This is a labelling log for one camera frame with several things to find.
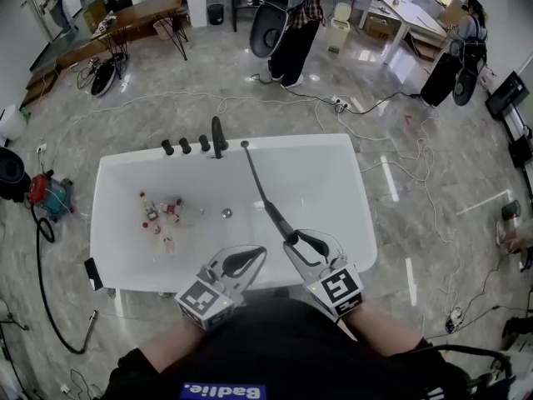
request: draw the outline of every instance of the black t-shirt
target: black t-shirt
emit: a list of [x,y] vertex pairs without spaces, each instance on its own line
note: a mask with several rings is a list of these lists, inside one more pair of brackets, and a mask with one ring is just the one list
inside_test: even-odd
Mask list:
[[383,357],[310,305],[271,299],[238,308],[161,374],[131,351],[103,399],[420,399],[447,371],[438,352]]

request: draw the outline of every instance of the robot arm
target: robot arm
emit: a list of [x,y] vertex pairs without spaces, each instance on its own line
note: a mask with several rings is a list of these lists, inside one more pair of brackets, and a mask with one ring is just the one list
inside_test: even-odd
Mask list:
[[244,302],[244,292],[267,259],[263,246],[227,247],[197,274],[192,284],[176,295],[183,315],[203,329],[229,318]]
[[299,240],[324,257],[323,262],[309,262],[294,245],[283,243],[285,253],[304,280],[304,288],[315,300],[334,318],[361,304],[361,279],[355,264],[347,261],[338,241],[329,234],[314,230],[295,230],[295,233]]

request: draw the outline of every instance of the plaid shirt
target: plaid shirt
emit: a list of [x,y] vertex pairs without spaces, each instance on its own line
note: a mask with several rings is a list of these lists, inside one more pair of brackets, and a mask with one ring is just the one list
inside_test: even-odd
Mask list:
[[325,24],[324,12],[320,5],[321,0],[306,0],[301,6],[291,13],[291,28],[302,28],[309,21],[321,21]]

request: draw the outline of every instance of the white bathtub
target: white bathtub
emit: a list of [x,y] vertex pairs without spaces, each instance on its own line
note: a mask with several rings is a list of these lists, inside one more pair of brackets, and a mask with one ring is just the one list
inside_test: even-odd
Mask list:
[[[360,272],[376,260],[376,240],[350,138],[345,134],[248,139],[267,198],[294,229],[331,234]],[[262,208],[241,139],[216,160],[199,144],[168,157],[162,148],[103,157],[98,169],[91,226],[91,257],[103,286],[178,292],[220,249],[256,244],[268,251],[251,288],[301,283],[282,249],[282,237]],[[147,221],[139,192],[154,203],[183,198],[204,215],[194,227],[171,222],[168,252]],[[222,217],[230,208],[232,217]]]

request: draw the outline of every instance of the person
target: person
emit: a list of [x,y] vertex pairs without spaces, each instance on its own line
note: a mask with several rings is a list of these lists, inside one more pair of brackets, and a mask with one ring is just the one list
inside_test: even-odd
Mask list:
[[496,245],[505,246],[506,253],[518,253],[533,248],[533,219],[510,227],[507,231],[502,221],[496,223]]
[[449,50],[442,54],[421,90],[421,98],[427,107],[430,105],[438,107],[454,89],[457,73],[462,68],[459,56],[465,40],[468,38],[486,40],[487,31],[483,6],[477,0],[468,0],[466,6],[468,16],[459,21],[457,29],[451,29],[448,33],[448,37],[451,39]]
[[360,342],[288,297],[238,307],[207,332],[183,318],[118,361],[102,400],[419,400],[443,384],[454,389],[462,371],[436,351],[418,351],[430,344],[414,330],[367,303],[342,320]]
[[45,8],[48,8],[53,21],[62,29],[62,35],[68,34],[72,30],[70,20],[63,6],[63,0],[44,0],[42,4],[43,13]]
[[301,70],[321,23],[325,25],[321,0],[306,0],[291,11],[289,28],[271,57],[272,80],[283,88],[303,83]]

